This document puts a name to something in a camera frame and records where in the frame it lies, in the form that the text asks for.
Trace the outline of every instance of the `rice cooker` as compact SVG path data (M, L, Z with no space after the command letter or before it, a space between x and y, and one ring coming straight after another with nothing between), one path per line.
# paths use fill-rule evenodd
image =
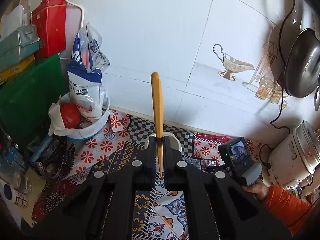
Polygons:
M312 126L303 121L270 154L269 180L288 189L306 181L320 163L320 143Z

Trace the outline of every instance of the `patterned tablecloth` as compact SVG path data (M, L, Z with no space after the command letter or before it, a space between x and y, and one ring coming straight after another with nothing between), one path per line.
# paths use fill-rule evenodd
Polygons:
M32 213L34 223L43 219L87 176L101 170L116 172L136 159L144 149L147 137L154 133L154 123L139 117L115 112L112 120L76 154L75 164L68 178L44 189ZM124 131L112 130L123 125ZM209 165L223 164L218 145L231 140L230 136L194 133L181 128L164 125L164 130L173 133L181 142L183 159L204 170L199 154ZM258 160L261 142L247 140L252 158ZM133 239L188 239L188 222L182 191L166 191L164 181L156 174L152 191L137 191L133 211Z

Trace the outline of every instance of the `camera screen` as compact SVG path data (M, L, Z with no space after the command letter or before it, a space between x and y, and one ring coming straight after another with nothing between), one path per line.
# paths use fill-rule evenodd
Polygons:
M230 149L232 152L230 158L233 161L234 165L242 162L250 156L250 153L246 150L243 142L237 142L236 144L230 146Z

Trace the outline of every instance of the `red container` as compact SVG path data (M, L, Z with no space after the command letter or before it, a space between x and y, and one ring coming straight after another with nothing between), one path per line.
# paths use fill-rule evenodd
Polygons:
M50 57L66 49L65 0L51 0L32 12L31 23L37 26L40 49L35 57Z

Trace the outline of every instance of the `human hand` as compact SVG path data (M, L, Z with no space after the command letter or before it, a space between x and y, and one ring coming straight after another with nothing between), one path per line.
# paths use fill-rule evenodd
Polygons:
M264 201L269 194L269 187L257 179L256 184L242 186L246 192L254 193L259 201Z

